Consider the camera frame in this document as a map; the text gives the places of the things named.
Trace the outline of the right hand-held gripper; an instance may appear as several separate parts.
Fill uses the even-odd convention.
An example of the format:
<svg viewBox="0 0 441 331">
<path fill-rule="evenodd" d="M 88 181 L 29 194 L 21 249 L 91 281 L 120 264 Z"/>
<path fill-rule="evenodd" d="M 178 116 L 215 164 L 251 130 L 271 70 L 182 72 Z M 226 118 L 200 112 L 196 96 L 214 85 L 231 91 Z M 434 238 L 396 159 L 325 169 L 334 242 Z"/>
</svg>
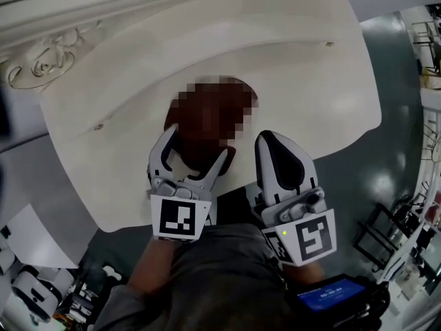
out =
<svg viewBox="0 0 441 331">
<path fill-rule="evenodd" d="M 334 210 L 318 186 L 312 158 L 290 138 L 263 130 L 254 144 L 264 208 L 262 234 L 278 261 L 304 266 L 337 249 Z"/>
</svg>

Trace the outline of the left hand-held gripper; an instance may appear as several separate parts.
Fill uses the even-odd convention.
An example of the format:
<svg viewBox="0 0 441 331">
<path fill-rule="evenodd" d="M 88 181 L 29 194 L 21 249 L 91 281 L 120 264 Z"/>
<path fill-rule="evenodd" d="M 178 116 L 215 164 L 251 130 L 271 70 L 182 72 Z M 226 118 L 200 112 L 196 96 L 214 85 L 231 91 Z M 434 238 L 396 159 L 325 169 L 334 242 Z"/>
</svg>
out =
<svg viewBox="0 0 441 331">
<path fill-rule="evenodd" d="M 176 139 L 177 125 L 171 125 L 158 138 L 150 154 L 147 177 L 152 185 L 150 207 L 156 238 L 194 242 L 201 236 L 212 206 L 211 190 L 227 158 L 224 149 L 206 173 L 189 175 L 187 183 L 173 179 L 168 164 Z"/>
</svg>

